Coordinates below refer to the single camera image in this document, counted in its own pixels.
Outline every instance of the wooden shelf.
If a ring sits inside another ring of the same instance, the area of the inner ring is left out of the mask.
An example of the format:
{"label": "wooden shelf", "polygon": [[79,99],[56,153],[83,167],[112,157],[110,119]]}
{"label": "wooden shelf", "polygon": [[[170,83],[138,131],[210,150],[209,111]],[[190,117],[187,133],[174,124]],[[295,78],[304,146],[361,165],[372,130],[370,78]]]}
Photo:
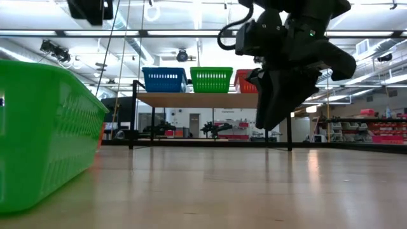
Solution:
{"label": "wooden shelf", "polygon": [[138,93],[140,101],[154,108],[257,108],[257,94]]}

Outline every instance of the red basket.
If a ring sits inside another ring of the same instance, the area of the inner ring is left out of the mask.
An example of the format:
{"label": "red basket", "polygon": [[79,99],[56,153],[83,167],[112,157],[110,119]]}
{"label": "red basket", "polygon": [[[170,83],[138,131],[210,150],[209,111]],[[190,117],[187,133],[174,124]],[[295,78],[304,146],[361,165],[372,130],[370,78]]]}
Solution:
{"label": "red basket", "polygon": [[247,82],[245,78],[251,72],[251,69],[239,69],[236,71],[235,87],[236,92],[240,93],[257,93],[257,88],[253,84]]}

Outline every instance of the door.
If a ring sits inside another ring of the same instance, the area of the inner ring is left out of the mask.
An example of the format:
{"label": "door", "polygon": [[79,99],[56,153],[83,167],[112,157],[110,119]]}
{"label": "door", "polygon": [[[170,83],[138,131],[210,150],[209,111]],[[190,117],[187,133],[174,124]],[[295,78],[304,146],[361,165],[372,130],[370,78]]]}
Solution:
{"label": "door", "polygon": [[190,133],[194,138],[199,137],[199,114],[190,114]]}

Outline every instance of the ceiling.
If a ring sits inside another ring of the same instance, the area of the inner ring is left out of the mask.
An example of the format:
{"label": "ceiling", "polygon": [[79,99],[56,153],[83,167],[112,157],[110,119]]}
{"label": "ceiling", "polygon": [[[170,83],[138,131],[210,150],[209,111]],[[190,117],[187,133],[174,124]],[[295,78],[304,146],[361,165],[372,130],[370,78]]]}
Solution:
{"label": "ceiling", "polygon": [[[226,0],[226,2],[228,3],[227,9],[224,7],[224,0],[160,0],[155,1],[153,7],[150,7],[148,2],[146,2],[146,6],[143,6],[144,1],[140,0],[121,0],[119,16],[128,25],[128,29],[133,30],[221,29],[226,24],[240,20],[247,14],[247,9],[239,5],[237,0]],[[390,10],[392,0],[352,0],[350,2],[354,4],[352,10],[332,20],[329,24],[329,30],[393,31],[407,29],[407,21],[405,20],[407,0],[398,0],[399,7],[394,10]],[[143,8],[145,8],[144,13],[147,13],[147,16],[143,16]],[[263,9],[255,7],[253,18],[258,18],[262,12]],[[287,17],[284,12],[280,15],[283,21]],[[108,30],[112,26],[112,21],[105,22],[103,27],[92,27],[84,20],[72,19],[65,0],[0,1],[0,29],[91,31]],[[34,53],[33,55],[44,55],[39,51],[43,38],[0,37],[0,46],[3,39],[17,44],[22,49],[29,50]],[[112,38],[110,43],[107,38],[50,38],[50,40],[68,48],[73,60],[78,59],[64,64],[64,67],[69,67],[69,70],[91,81],[98,80],[94,76],[97,72],[95,63],[103,63],[109,46],[103,83],[109,79],[116,79],[117,82],[120,73],[121,77],[124,78],[122,82],[131,82],[133,79],[139,78],[142,81],[140,67],[151,65],[189,68],[200,64],[201,66],[231,66],[235,69],[259,67],[252,61],[252,57],[239,57],[234,52],[220,49],[215,38],[133,38],[132,41],[141,46],[144,53],[150,56],[151,60],[154,60],[148,63],[141,61],[134,47],[123,38]],[[224,40],[225,43],[232,44],[235,39],[225,38]],[[331,39],[331,42],[346,52],[354,54],[356,44],[362,40],[364,39]],[[199,52],[199,62],[178,63],[175,60],[164,60],[174,56],[174,52],[177,52],[178,49],[185,49],[188,55],[192,56],[198,56]],[[19,49],[10,51],[21,53]],[[384,64],[389,66],[405,60],[404,55],[407,53],[403,53],[402,48],[399,48],[397,52],[398,60]],[[46,56],[45,59],[56,62],[53,57]],[[374,69],[372,65],[371,60],[361,64],[358,67],[357,76],[364,76],[380,67],[375,66],[376,69]],[[362,83],[374,84],[375,80],[377,81],[377,78],[371,77]]]}

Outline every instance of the plastic basket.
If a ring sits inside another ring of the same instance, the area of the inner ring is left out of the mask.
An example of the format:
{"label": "plastic basket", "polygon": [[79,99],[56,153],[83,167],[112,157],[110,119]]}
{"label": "plastic basket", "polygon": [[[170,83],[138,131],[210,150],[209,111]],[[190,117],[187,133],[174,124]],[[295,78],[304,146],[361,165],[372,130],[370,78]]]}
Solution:
{"label": "plastic basket", "polygon": [[257,88],[253,84],[247,82],[245,79],[247,75],[251,72],[250,69],[239,69],[236,71],[235,79],[238,79],[236,82],[236,92],[243,94],[257,93]]}
{"label": "plastic basket", "polygon": [[186,74],[180,67],[143,67],[147,92],[185,92]]}
{"label": "plastic basket", "polygon": [[89,168],[108,110],[69,71],[0,60],[0,212],[28,209]]}
{"label": "plastic basket", "polygon": [[195,93],[228,93],[231,67],[191,67],[191,78]]}

